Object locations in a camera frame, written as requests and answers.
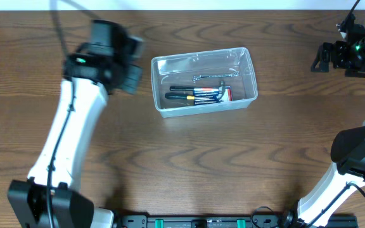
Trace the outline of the black yellow screwdriver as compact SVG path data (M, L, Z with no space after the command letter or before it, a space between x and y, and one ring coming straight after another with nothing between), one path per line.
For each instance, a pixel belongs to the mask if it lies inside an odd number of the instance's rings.
M166 99L183 99L196 102L219 102L219 100L215 96L194 96L194 95L179 94L172 92L166 93L164 97Z

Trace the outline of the small claw hammer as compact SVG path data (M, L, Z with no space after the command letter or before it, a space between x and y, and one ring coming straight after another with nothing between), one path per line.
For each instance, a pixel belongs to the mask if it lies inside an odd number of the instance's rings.
M166 99L193 101L194 105L206 105L232 101L231 88L222 80L217 87L170 86Z

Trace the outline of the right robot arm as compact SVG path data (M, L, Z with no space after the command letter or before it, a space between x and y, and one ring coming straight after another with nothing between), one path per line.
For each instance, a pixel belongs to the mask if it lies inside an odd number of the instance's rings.
M323 43L311 65L312 72L340 68L346 77L365 78L365 28L349 12L337 25L342 41ZM300 198L278 219L278 227L357 227L351 218L332 214L355 191L365 186L365 121L362 126L339 132L331 146L331 164L313 190Z

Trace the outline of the silver wrench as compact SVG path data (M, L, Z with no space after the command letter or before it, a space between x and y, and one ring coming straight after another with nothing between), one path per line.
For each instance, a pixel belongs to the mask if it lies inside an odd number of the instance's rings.
M222 74L210 74L210 75L194 75L192 77L192 81L196 82L201 79L213 79L213 78L231 78L231 77L238 77L239 72L231 72L231 73L222 73Z

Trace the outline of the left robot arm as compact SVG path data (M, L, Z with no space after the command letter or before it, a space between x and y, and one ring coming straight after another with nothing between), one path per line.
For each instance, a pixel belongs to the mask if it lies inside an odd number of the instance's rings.
M22 227L118 227L115 212L81 195L80 181L97 121L116 89L137 91L142 40L95 19L91 36L63 62L60 100L46 143L8 201Z

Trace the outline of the blue drill bit case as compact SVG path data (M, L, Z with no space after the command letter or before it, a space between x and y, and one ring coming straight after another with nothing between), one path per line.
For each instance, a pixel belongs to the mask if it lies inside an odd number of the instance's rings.
M208 105L213 103L230 102L232 101L231 87L225 87L224 93L221 93L218 88L213 88L211 91L204 89L195 89L193 95L196 97L194 105Z

